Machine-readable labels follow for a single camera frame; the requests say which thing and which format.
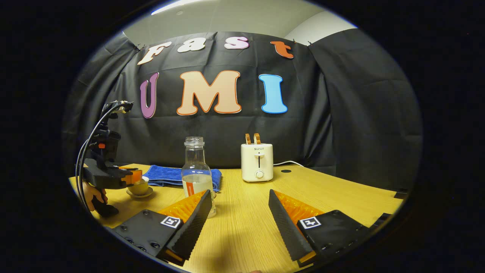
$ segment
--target ceiling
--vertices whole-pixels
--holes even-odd
[[[325,9],[304,0],[201,0],[145,16],[124,33],[140,48],[181,35],[217,31],[283,38],[322,11]]]

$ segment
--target purple letter u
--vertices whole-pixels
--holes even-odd
[[[142,85],[140,85],[140,91],[142,92],[141,96],[141,106],[142,106],[142,113],[146,119],[151,118],[155,114],[155,109],[157,108],[157,79],[158,79],[158,72],[153,74],[150,77],[150,107],[146,104],[146,86],[148,81],[144,81]]]

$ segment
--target saucer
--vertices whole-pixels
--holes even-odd
[[[153,193],[153,188],[152,187],[148,187],[148,190],[146,191],[146,193],[144,195],[136,195],[136,194],[133,194],[129,189],[126,190],[126,193],[135,197],[135,198],[143,198],[143,197],[147,197],[148,195],[152,194]]]

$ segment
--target toaster knob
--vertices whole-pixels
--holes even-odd
[[[256,175],[257,178],[262,178],[264,176],[264,172],[261,171],[261,170],[258,170],[258,171],[256,171],[255,175]]]

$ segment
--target blue letter i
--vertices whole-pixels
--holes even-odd
[[[261,107],[263,112],[281,114],[288,111],[288,107],[283,104],[281,88],[279,86],[283,78],[277,75],[262,74],[259,76],[259,79],[264,83],[264,93],[266,96],[266,103]]]

